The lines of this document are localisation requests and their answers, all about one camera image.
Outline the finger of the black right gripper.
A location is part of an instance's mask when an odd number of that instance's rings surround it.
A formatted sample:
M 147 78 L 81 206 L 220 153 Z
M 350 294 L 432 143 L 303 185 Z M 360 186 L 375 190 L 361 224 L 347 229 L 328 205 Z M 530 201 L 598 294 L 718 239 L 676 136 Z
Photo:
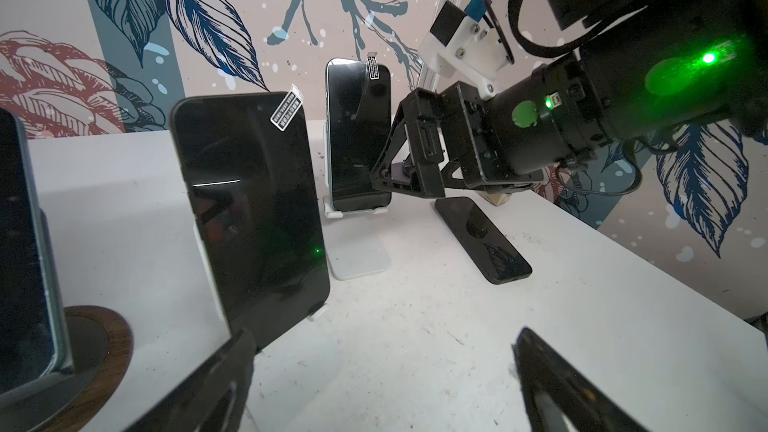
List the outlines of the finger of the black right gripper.
M 437 93 L 417 88 L 399 104 L 384 149 L 373 166 L 373 187 L 423 199 L 445 196 L 440 163 Z

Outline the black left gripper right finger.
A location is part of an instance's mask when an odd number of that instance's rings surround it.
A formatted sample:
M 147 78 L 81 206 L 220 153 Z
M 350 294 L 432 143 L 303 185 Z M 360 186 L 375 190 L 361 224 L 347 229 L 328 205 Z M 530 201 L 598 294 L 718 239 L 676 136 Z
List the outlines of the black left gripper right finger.
M 533 431 L 643 431 L 645 428 L 532 329 L 512 345 Z

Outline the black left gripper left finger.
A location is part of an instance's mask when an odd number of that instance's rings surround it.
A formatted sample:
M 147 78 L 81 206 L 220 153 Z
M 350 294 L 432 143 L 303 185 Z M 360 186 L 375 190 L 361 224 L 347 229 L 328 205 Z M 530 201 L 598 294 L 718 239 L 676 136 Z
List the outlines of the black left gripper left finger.
M 130 431 L 237 431 L 252 382 L 256 343 L 239 331 Z

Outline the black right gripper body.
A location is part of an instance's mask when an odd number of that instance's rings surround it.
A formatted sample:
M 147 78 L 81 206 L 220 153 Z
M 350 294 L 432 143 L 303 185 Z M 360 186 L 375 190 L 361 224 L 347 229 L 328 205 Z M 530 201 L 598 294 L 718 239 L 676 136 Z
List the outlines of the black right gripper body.
M 519 175 L 506 163 L 487 104 L 474 86 L 457 82 L 441 93 L 421 91 L 416 105 L 422 150 L 445 164 L 438 168 L 444 188 L 517 192 L 544 182 L 543 171 Z

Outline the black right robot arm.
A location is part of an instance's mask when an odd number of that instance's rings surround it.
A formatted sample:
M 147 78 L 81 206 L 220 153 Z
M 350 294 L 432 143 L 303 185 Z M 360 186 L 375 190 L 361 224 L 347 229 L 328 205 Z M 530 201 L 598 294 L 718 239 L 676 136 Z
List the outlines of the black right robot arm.
M 376 189 L 517 192 L 614 142 L 657 133 L 674 152 L 677 126 L 766 127 L 767 0 L 508 0 L 507 17 L 442 6 L 420 54 L 463 80 L 400 102 Z

